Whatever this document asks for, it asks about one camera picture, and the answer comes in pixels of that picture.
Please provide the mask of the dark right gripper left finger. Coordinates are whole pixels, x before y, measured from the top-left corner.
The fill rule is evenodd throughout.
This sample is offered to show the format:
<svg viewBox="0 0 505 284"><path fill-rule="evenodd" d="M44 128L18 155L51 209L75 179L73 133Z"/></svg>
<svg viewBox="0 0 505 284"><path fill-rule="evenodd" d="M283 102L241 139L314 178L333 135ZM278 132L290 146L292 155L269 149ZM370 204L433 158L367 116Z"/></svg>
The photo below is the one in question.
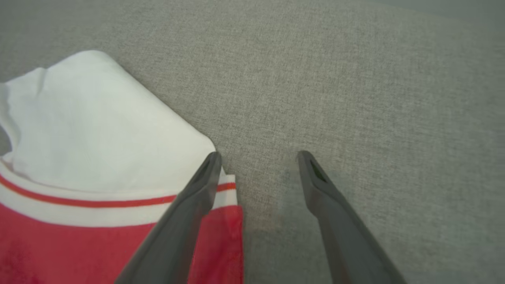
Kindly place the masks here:
<svg viewBox="0 0 505 284"><path fill-rule="evenodd" d="M123 268L116 284L185 284L203 217L213 208L222 165L207 155Z"/></svg>

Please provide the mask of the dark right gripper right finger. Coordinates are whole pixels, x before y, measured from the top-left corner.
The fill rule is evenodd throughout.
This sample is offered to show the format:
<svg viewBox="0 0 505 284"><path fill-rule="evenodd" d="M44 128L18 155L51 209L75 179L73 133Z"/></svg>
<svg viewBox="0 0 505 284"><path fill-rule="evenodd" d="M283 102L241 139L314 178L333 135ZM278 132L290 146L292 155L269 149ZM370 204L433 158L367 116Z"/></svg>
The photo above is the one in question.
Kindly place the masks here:
<svg viewBox="0 0 505 284"><path fill-rule="evenodd" d="M305 204L319 223L334 284L406 280L309 151L297 154Z"/></svg>

